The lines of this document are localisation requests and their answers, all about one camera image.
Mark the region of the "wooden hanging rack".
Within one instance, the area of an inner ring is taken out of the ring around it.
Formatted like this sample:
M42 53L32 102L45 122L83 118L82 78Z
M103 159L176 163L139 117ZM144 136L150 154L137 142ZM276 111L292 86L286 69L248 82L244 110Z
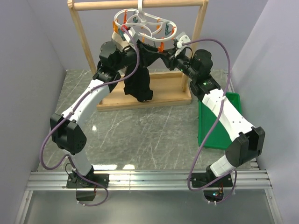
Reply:
M96 66L91 54L89 44L79 17L79 11L109 10L127 8L158 8L158 7L193 7L198 6L192 39L200 36L203 21L208 6L207 0L113 0L94 2L67 2L73 23L79 35L86 59L92 73L96 72ZM154 72L150 74L150 86L154 91L151 101L137 102L133 97L125 95L124 84L120 83L114 91L97 105L100 112L112 110L140 109L155 106L187 105L191 102L191 94L187 87L187 76L180 71Z

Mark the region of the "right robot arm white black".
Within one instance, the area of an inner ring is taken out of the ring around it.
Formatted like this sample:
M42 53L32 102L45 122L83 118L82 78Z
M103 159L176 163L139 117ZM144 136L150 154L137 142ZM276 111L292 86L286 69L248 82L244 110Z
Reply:
M265 131L261 127L254 127L237 111L211 76L213 62L210 52L199 49L192 58L188 58L184 52L168 53L168 60L169 69L177 68L187 75L191 79L192 93L216 116L208 133L211 134L215 126L221 123L231 139L225 155L209 165L202 178L188 175L188 185L198 182L199 189L215 187L235 168L262 153Z

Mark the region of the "aluminium mounting rail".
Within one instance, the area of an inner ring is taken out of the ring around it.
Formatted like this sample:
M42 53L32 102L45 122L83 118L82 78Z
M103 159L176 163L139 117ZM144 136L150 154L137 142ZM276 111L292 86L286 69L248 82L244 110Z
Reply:
M188 190L185 170L112 170L109 174L109 191L119 190ZM68 175L64 172L32 172L25 190L75 191L67 187ZM237 171L236 189L271 189L265 170Z

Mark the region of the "green plastic tray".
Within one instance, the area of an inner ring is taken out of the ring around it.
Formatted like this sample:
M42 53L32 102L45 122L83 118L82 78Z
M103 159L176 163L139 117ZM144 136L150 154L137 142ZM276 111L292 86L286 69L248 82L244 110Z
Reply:
M241 100L237 93L227 92L226 97L230 103L236 108L236 110L242 114ZM208 109L202 102L199 103L199 129L198 129L198 145L200 146L206 134L212 127L216 116ZM227 133L224 126L219 121L206 140L204 147L226 150L228 146L232 143L229 134Z

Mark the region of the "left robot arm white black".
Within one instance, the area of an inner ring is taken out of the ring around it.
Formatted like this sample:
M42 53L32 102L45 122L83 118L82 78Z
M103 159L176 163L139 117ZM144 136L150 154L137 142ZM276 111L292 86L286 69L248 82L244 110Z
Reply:
M153 98L147 67L159 58L157 48L140 41L136 45L119 48L109 41L102 44L99 58L97 71L80 97L63 113L54 113L50 118L52 141L65 151L73 168L68 177L68 188L108 185L108 176L95 174L84 152L87 137L82 128L95 105L121 82L119 71L125 70L123 82L126 95L133 96L139 102Z

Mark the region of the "white plastic clip hanger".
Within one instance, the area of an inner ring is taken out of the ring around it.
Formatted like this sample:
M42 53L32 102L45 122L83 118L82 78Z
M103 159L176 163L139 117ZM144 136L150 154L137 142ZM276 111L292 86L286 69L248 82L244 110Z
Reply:
M117 12L113 21L118 26L118 32L122 25L136 27L139 37L153 42L174 40L178 30L174 22L144 12L142 0L137 2L137 9L128 8Z

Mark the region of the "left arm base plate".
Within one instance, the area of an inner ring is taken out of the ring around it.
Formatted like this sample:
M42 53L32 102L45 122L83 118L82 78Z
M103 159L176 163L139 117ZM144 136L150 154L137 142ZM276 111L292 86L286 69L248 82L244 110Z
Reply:
M66 187L68 189L94 188L102 185L107 188L109 183L109 174L92 174L91 178L84 180L76 173L69 174Z

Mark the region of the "orange peg holding grey underwear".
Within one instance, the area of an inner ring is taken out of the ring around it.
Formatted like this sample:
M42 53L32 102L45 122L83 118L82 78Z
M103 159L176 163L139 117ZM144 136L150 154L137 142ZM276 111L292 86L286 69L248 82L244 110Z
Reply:
M113 30L114 32L118 33L118 26L116 25L115 21L113 21Z

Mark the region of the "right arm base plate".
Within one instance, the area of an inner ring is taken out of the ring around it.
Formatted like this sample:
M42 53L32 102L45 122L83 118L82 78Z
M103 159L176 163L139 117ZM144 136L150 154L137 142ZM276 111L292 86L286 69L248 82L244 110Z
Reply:
M207 173L192 173L191 175L191 183L193 188L201 188L204 185L215 180L216 177L210 177ZM227 174L221 179L213 182L208 188L216 188L216 187L232 187L233 181L231 174Z

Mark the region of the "black underwear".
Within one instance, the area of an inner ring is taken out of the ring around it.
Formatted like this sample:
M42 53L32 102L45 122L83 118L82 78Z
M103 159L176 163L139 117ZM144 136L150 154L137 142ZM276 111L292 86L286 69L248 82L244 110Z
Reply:
M167 67L167 53L176 52L175 48L164 50L163 53L159 53L158 49L154 47L154 62L157 59L162 59ZM138 66L135 73L124 81L124 93L131 95L139 102L149 101L153 98L153 90L150 89L150 74L148 68L142 68Z

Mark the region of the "grey underwear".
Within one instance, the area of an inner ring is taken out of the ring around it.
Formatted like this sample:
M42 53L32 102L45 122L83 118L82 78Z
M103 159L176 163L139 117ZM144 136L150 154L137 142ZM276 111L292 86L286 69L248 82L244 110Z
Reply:
M116 45L117 49L123 51L127 46L130 47L129 43L126 40L122 40L121 36L115 31L112 33L111 41Z

